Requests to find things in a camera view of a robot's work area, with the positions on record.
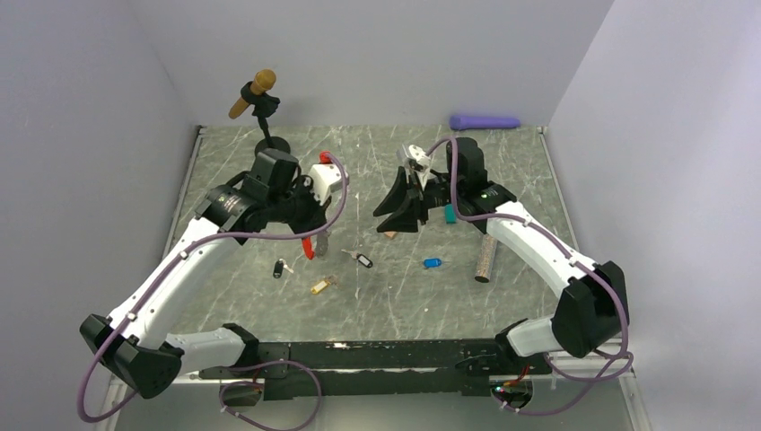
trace key fob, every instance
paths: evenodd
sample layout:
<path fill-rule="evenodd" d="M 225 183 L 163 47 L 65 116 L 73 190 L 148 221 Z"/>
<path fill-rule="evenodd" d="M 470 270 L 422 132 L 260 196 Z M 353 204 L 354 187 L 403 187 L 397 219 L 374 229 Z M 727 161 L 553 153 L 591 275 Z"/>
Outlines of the key fob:
<path fill-rule="evenodd" d="M 280 278 L 283 276 L 283 265 L 284 263 L 282 259 L 275 262 L 275 268 L 272 270 L 272 277 Z"/>
<path fill-rule="evenodd" d="M 372 268 L 372 260 L 367 259 L 367 256 L 363 254 L 357 254 L 357 261 L 361 263 L 365 268 Z"/>

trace metal cylinder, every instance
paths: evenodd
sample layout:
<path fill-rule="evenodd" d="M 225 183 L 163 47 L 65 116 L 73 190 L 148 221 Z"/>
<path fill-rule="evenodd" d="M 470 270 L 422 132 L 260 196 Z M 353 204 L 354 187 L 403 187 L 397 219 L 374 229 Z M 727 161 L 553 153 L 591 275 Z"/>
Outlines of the metal cylinder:
<path fill-rule="evenodd" d="M 497 252 L 497 240 L 491 235 L 484 235 L 481 240 L 481 254 L 478 255 L 476 264 L 476 281 L 488 283 L 492 277 L 494 255 Z"/>

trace small orange object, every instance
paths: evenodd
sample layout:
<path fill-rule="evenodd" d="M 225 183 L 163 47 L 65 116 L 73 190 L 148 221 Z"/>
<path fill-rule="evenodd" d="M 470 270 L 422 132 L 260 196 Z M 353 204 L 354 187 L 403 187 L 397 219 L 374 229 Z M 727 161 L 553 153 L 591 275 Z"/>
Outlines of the small orange object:
<path fill-rule="evenodd" d="M 311 247 L 311 238 L 302 239 L 302 247 L 304 248 L 304 255 L 306 255 L 307 259 L 314 259 L 314 250 Z"/>

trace purple object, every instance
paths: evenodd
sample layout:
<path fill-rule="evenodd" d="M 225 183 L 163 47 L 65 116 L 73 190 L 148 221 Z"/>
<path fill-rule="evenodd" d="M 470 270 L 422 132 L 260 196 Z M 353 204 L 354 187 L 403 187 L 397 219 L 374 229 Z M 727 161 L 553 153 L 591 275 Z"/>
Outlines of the purple object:
<path fill-rule="evenodd" d="M 511 117 L 471 117 L 469 115 L 452 115 L 450 128 L 465 130 L 467 128 L 516 128 L 520 120 Z"/>

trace key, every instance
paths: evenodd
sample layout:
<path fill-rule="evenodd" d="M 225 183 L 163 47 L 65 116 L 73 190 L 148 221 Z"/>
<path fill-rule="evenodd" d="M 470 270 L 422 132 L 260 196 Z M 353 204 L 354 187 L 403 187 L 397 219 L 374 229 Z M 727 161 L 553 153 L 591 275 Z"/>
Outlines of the key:
<path fill-rule="evenodd" d="M 358 261 L 362 264 L 365 268 L 372 268 L 372 260 L 370 260 L 367 256 L 363 255 L 362 253 L 359 253 L 357 251 L 349 251 L 341 249 L 342 252 L 348 253 L 352 259 Z"/>

